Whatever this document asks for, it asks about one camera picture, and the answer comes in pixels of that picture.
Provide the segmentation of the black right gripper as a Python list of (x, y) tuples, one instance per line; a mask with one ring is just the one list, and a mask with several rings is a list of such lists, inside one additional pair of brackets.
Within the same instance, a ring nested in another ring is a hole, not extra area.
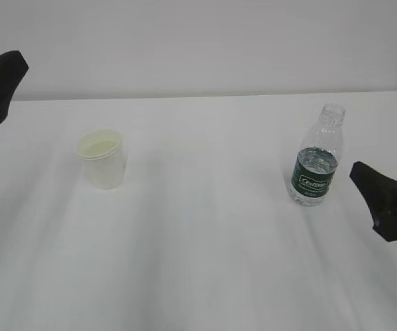
[(353, 164), (349, 177), (369, 208), (373, 230), (386, 242), (397, 241), (397, 180), (361, 161)]

